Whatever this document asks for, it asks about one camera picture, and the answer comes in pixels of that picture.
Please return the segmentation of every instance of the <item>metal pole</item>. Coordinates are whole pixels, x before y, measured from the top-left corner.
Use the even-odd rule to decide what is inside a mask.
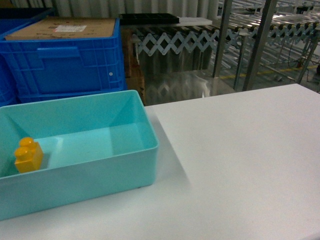
[[[266,0],[262,11],[261,23],[253,45],[252,55],[249,61],[245,77],[243,91],[251,90],[258,73],[260,60],[267,41],[272,17],[276,10],[277,0]]]
[[[241,36],[241,48],[240,48],[238,65],[236,67],[236,73],[235,73],[235,78],[234,78],[234,83],[233,83],[234,90],[236,90],[238,88],[238,84],[239,84],[239,77],[240,77],[240,73],[241,73],[242,63],[243,63],[246,45],[247,45],[248,36],[249,36],[248,29],[240,29],[239,36]]]
[[[216,49],[213,74],[212,74],[214,78],[218,78],[220,76],[221,62],[222,62],[222,57],[224,55],[224,50],[225,50],[226,37],[227,37],[227,31],[229,26],[229,18],[231,13],[231,6],[232,6],[232,0],[224,0],[223,12],[222,12],[222,18],[221,18],[221,24],[220,24],[220,32],[219,32],[219,41]]]
[[[280,56],[282,54],[282,51],[285,47],[285,44],[286,44],[286,41],[285,41],[285,38],[281,41],[281,49],[280,49],[280,52],[278,54],[278,57],[276,58],[276,61],[275,61],[275,65],[277,65],[279,63],[279,59],[280,59]]]
[[[315,52],[315,50],[316,50],[316,47],[318,46],[318,40],[319,40],[319,38],[316,37],[314,40],[311,41],[311,44],[312,44],[312,45],[311,45],[311,49],[310,49],[309,55],[308,55],[308,57],[306,58],[306,60],[304,61],[303,67],[302,67],[302,69],[301,69],[301,71],[300,71],[300,73],[299,73],[299,76],[298,76],[297,79],[296,79],[296,83],[297,83],[297,84],[300,84],[300,83],[301,83],[301,80],[302,80],[303,76],[305,75],[305,72],[306,72],[307,67],[308,67],[308,65],[309,65],[309,62],[310,62],[310,60],[311,60],[311,58],[312,58],[312,55],[314,54],[314,52]]]
[[[309,44],[311,44],[311,39],[308,38],[307,41],[305,41],[305,45],[304,45],[304,48],[302,50],[302,53],[301,53],[301,57],[303,58],[307,52],[308,52],[308,48],[309,48]]]
[[[218,10],[219,10],[219,0],[212,1],[212,18],[214,20],[218,19]]]

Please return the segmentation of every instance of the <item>plastic tray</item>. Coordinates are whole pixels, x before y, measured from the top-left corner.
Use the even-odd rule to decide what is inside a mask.
[[[48,15],[54,15],[54,8],[0,8],[0,36],[24,28]],[[16,104],[16,95],[14,77],[0,55],[0,107]]]
[[[179,18],[169,13],[120,14],[121,25],[178,24]]]
[[[111,92],[124,89],[119,19],[113,36],[53,40],[0,40],[20,96]]]
[[[151,185],[159,142],[134,90],[0,108],[0,220]],[[21,138],[41,169],[18,173]]]

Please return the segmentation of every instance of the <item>white label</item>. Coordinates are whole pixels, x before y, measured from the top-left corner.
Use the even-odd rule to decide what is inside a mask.
[[[79,33],[83,32],[87,25],[59,25],[54,31],[64,33]]]

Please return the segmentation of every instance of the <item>corrugated metal wall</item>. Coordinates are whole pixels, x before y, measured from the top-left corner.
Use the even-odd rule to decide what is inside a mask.
[[[169,13],[178,17],[217,16],[218,0],[12,0],[18,8],[54,7],[61,17],[118,17],[130,13]]]

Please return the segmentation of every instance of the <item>white table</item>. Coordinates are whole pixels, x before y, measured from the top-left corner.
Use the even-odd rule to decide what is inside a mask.
[[[161,144],[153,185],[1,221],[0,239],[320,238],[318,93],[294,84],[146,109]]]

